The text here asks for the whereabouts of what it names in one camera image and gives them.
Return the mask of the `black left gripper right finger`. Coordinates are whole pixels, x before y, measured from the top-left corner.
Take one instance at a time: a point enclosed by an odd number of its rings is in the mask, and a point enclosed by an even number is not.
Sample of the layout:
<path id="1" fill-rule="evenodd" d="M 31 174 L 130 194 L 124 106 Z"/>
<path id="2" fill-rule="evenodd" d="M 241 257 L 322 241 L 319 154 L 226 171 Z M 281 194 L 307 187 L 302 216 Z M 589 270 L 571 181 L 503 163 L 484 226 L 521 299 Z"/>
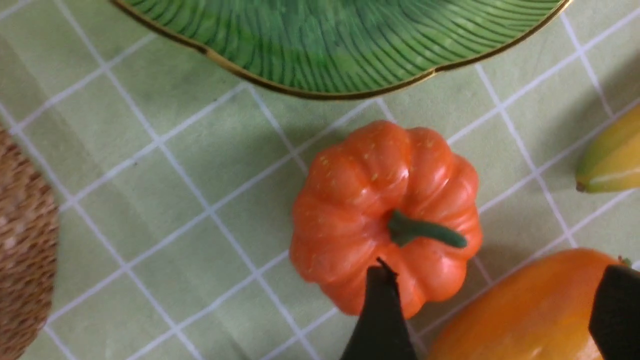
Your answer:
<path id="1" fill-rule="evenodd" d="M 640 276 L 608 265 L 595 292 L 589 333 L 604 360 L 640 358 Z"/>

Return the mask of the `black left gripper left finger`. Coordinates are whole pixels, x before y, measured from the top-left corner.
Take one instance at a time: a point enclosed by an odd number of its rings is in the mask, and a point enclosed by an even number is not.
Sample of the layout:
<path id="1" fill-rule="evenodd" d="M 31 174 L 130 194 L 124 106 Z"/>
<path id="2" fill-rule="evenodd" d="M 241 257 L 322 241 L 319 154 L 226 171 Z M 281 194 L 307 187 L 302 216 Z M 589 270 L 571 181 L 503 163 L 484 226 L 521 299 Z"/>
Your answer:
<path id="1" fill-rule="evenodd" d="M 342 360 L 416 360 L 402 312 L 398 274 L 378 257 L 366 270 L 365 301 L 340 358 Z"/>

